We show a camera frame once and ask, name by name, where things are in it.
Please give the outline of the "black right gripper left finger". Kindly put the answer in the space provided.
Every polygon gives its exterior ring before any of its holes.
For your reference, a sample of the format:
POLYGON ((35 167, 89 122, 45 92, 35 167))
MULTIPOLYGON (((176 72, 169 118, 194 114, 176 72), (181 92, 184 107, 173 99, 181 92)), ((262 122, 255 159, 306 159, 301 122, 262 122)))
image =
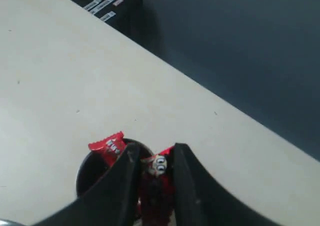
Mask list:
POLYGON ((117 162, 82 197, 36 225, 133 225, 141 148, 129 144, 117 162))

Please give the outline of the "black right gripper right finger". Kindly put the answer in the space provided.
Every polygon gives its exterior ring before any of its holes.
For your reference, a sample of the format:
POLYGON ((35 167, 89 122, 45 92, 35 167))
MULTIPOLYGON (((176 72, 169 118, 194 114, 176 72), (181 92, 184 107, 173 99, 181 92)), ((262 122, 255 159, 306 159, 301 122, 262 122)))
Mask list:
POLYGON ((173 149, 177 225, 275 225, 223 188, 187 144, 173 149))

